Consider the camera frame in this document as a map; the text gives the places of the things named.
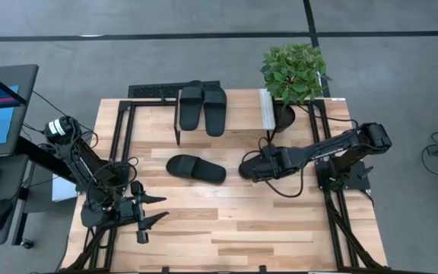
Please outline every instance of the table leg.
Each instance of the table leg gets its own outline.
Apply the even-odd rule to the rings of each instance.
[[[57,159],[21,136],[18,138],[14,153],[16,155],[28,155],[33,163],[39,164],[54,174],[75,183],[75,179],[71,177],[71,171],[64,161]]]
[[[23,232],[24,227],[27,224],[28,213],[24,213],[24,208],[20,210],[20,214],[18,215],[18,219],[16,221],[16,230],[14,231],[13,240],[11,242],[12,245],[20,245],[23,240]]]

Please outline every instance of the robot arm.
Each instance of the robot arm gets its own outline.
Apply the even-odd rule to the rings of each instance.
[[[243,177],[254,182],[281,179],[296,173],[310,161],[346,151],[331,161],[330,169],[334,173],[341,173],[366,155],[385,153],[391,146],[392,143],[382,125],[364,123],[358,129],[348,130],[336,137],[303,148],[276,148],[271,144],[267,145],[262,148],[261,155],[243,162],[240,170],[243,169],[242,174],[251,174],[251,177]]]
[[[137,222],[137,241],[146,244],[146,230],[168,212],[145,218],[142,203],[161,202],[166,198],[146,195],[143,185],[137,180],[130,183],[132,196],[125,197],[123,193],[132,166],[101,160],[82,139],[83,133],[76,119],[64,116],[53,120],[46,124],[43,133],[71,170],[78,190],[86,192],[81,211],[82,224],[103,231]]]

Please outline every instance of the gray floor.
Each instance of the gray floor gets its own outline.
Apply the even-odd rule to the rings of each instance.
[[[318,31],[438,30],[438,1],[315,0],[312,6]],[[302,2],[0,0],[0,36],[265,30],[308,30]],[[197,78],[260,88],[262,53],[288,42],[309,39],[0,42],[0,65],[38,64],[35,90],[93,126],[100,99],[125,97],[130,84]],[[384,124],[394,143],[385,155],[367,158],[375,167],[370,180],[389,265],[438,272],[438,177],[421,164],[421,150],[438,130],[438,37],[319,42],[332,96],[346,97],[360,122]],[[33,97],[27,123],[42,128],[58,116]],[[428,160],[438,170],[438,159]],[[0,273],[53,271],[72,211],[66,205],[32,215],[24,236],[37,246],[0,246]]]

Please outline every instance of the wood grain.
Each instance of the wood grain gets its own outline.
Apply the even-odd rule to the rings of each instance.
[[[241,100],[231,98],[228,106],[247,102],[239,95]],[[100,141],[94,150],[103,159],[109,156],[118,104],[119,100],[102,100],[97,114],[95,130]],[[330,117],[349,118],[345,100],[326,99],[325,105]],[[299,108],[294,110],[295,123],[275,136],[276,145],[313,143],[308,115]],[[257,149],[258,139],[265,136],[263,130],[235,129],[220,138],[201,131],[182,132],[182,145],[177,147],[173,111],[173,107],[136,109],[129,156],[140,161],[138,179],[147,193],[168,198],[144,209],[148,216],[165,210],[170,214],[149,232],[149,244],[136,243],[136,224],[119,228],[112,271],[161,271],[162,266],[170,266],[172,271],[257,271],[259,265],[270,271],[335,269],[324,198],[312,164],[304,171],[303,194],[297,199],[282,198],[263,183],[243,180],[237,171],[242,156]],[[231,114],[227,120],[236,119]],[[351,127],[337,121],[329,121],[329,125],[332,135]],[[255,127],[261,129],[262,125],[251,126]],[[119,157],[125,128],[123,125],[119,138]],[[171,177],[165,163],[177,154],[196,155],[224,166],[226,181],[218,186]],[[272,183],[282,192],[295,193],[300,173]],[[344,193],[353,232],[375,260],[386,264],[370,201],[358,191]],[[84,200],[84,195],[78,197],[63,266],[73,263],[84,245],[86,228],[80,217]],[[348,264],[346,244],[342,247],[344,263]]]
[[[226,130],[264,129],[259,89],[228,89],[224,92],[227,96],[226,124],[224,127]],[[180,111],[177,114],[177,121],[180,121]],[[176,128],[181,131],[178,122]],[[204,108],[201,109],[201,116],[195,131],[203,132],[202,134],[205,135]]]

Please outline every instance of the black slipper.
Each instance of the black slipper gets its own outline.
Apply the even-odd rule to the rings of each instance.
[[[191,155],[176,155],[167,162],[167,171],[176,177],[222,183],[226,169]]]
[[[226,125],[227,96],[224,90],[216,85],[207,86],[204,90],[205,131],[209,136],[218,137],[224,133]]]
[[[180,128],[182,130],[197,129],[198,118],[202,108],[202,82],[194,80],[186,84],[180,93]]]
[[[255,157],[244,161],[243,163],[240,164],[240,168],[238,169],[240,176],[243,179],[251,180],[254,175],[253,173],[254,167],[261,162],[262,162],[261,155],[256,155]]]

